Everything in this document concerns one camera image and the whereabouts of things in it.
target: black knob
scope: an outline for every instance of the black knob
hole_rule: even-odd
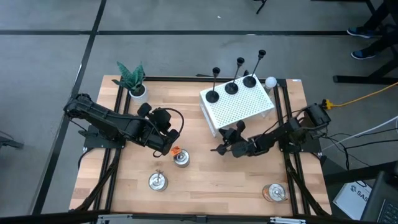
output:
[[[242,66],[244,63],[244,58],[238,57],[238,59],[236,59],[236,62],[238,64],[238,66]]]
[[[220,71],[221,70],[217,67],[213,68],[213,76],[217,78],[218,74],[220,74]]]
[[[262,59],[266,53],[265,50],[259,50],[259,59]]]

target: person's foot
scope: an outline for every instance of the person's foot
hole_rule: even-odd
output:
[[[374,36],[373,30],[368,30],[365,27],[348,28],[347,33],[354,37],[363,37],[369,39]]]
[[[368,58],[373,58],[376,56],[376,53],[374,52],[369,52],[368,50],[357,50],[351,53],[351,57],[357,59],[357,60],[364,60]]]

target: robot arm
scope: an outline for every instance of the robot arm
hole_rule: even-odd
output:
[[[330,122],[328,114],[317,104],[303,108],[299,114],[301,112],[304,112],[304,118],[290,118],[275,130],[252,136],[248,140],[241,137],[241,133],[245,129],[243,121],[239,121],[236,124],[237,130],[233,128],[228,130],[220,129],[219,132],[223,136],[224,144],[220,144],[212,151],[217,151],[219,154],[224,155],[228,151],[227,147],[231,146],[229,151],[233,153],[234,157],[259,156],[267,153],[275,142],[279,140],[288,141],[290,145],[300,148],[300,145],[304,144],[308,137],[312,139],[321,137],[322,135],[318,132],[326,128]]]
[[[150,113],[151,109],[149,104],[144,103],[138,109],[138,116],[121,115],[92,102],[89,95],[79,94],[71,98],[63,110],[70,119],[87,120],[98,128],[102,137],[110,141],[124,138],[166,155],[180,133],[174,129],[168,131],[171,115],[166,110],[157,108]]]

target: silver tin can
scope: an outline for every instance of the silver tin can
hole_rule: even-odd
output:
[[[286,192],[280,184],[268,184],[262,189],[262,196],[269,202],[282,202],[286,199]]]
[[[182,149],[179,154],[174,156],[174,163],[179,168],[184,168],[188,166],[189,162],[190,162],[189,153],[184,149]]]
[[[167,178],[163,173],[157,172],[149,177],[149,187],[152,190],[163,191],[167,188]]]

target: wooden table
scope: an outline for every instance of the wooden table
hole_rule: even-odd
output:
[[[103,78],[97,103],[114,108],[118,86],[111,80],[119,76],[106,75]],[[178,213],[207,215],[292,215],[289,200],[271,203],[262,196],[266,184],[280,183],[286,188],[287,176],[283,155],[277,144],[266,154],[257,157],[240,157],[227,153],[224,156],[210,152],[222,143],[214,138],[199,107],[199,91],[209,88],[212,83],[200,82],[155,82],[147,81],[149,104],[152,108],[169,107],[179,110],[185,118],[182,134],[176,141],[191,156],[190,165],[178,168],[170,154],[160,158],[152,156],[153,150],[131,142],[122,150],[117,180],[113,195],[112,212],[128,213]],[[307,102],[299,80],[287,80],[292,111],[303,108]],[[120,113],[124,108],[124,90]],[[285,111],[283,97],[282,111]],[[139,105],[130,104],[129,112],[135,114]],[[179,129],[180,117],[170,112],[172,128]],[[265,118],[261,115],[245,120],[243,137],[262,133],[277,121],[273,110]],[[79,206],[98,182],[104,149],[94,149],[87,154],[80,166],[70,208]],[[301,153],[305,183],[309,191],[324,210],[331,213],[325,182],[319,160],[312,154]],[[149,188],[148,178],[156,169],[164,171],[169,186],[163,192]],[[301,213],[302,201],[298,187],[296,196]],[[108,186],[101,198],[100,208]]]

